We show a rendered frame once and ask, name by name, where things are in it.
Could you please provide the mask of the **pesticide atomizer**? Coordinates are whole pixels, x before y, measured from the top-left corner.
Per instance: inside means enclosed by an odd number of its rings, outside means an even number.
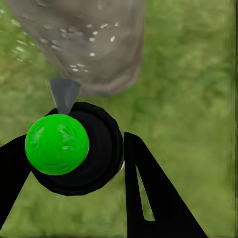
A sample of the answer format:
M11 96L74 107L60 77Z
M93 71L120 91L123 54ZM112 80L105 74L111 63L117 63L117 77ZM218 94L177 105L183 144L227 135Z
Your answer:
M84 196L103 188L123 169L124 136L101 107L77 102L76 80L48 83L55 108L30 128L25 154L36 180L53 193Z

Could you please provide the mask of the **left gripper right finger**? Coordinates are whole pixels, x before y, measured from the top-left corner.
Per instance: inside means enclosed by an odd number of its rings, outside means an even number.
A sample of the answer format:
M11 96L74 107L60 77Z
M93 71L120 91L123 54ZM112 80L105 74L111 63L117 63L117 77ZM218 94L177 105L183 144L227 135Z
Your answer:
M144 141L124 134L128 238L208 238ZM144 219L138 167L155 221Z

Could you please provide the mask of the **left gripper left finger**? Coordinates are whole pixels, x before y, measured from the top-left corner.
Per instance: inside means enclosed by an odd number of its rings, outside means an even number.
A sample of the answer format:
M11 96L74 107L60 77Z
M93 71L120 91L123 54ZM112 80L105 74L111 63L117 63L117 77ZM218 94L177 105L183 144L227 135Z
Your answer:
M25 139L21 136L0 147L0 230L31 172Z

